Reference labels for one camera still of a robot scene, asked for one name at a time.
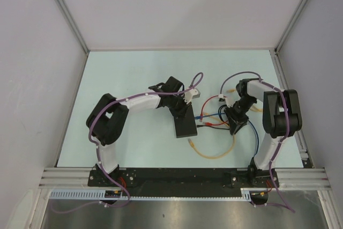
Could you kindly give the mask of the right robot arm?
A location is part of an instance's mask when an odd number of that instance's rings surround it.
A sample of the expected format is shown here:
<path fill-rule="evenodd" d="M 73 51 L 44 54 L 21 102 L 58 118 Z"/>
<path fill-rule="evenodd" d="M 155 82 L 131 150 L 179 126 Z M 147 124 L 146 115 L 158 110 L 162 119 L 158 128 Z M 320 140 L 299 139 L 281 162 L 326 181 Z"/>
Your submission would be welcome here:
<path fill-rule="evenodd" d="M 263 142 L 245 171 L 228 173 L 233 188 L 279 186 L 275 161 L 287 138 L 302 128 L 302 116 L 296 90 L 281 90 L 260 79 L 243 79 L 236 86 L 239 100 L 224 109 L 231 135 L 248 124 L 247 112 L 257 101 L 263 104 Z"/>

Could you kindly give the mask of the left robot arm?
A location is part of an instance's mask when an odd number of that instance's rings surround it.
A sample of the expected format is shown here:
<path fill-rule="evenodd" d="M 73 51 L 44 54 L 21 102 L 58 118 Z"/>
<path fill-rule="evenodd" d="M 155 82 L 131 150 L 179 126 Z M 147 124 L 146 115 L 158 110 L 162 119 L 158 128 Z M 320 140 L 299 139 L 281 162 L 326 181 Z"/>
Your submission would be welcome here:
<path fill-rule="evenodd" d="M 117 99 L 104 94 L 86 120 L 89 140 L 96 144 L 100 180 L 107 186 L 118 181 L 119 164 L 115 159 L 114 143 L 119 139 L 129 114 L 148 109 L 167 107 L 174 118 L 177 138 L 196 136 L 192 100 L 199 97 L 195 86 L 188 88 L 174 78 L 150 86 L 148 91 L 128 98 Z"/>

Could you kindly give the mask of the black network switch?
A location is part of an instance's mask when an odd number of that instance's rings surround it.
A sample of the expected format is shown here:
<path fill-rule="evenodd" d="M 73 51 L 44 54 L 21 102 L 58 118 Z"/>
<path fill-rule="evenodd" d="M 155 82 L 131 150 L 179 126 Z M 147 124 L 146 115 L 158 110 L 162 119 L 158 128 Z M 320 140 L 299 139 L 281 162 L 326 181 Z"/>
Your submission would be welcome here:
<path fill-rule="evenodd" d="M 174 118 L 176 138 L 194 137 L 198 135 L 192 105 L 188 107 L 185 117 Z"/>

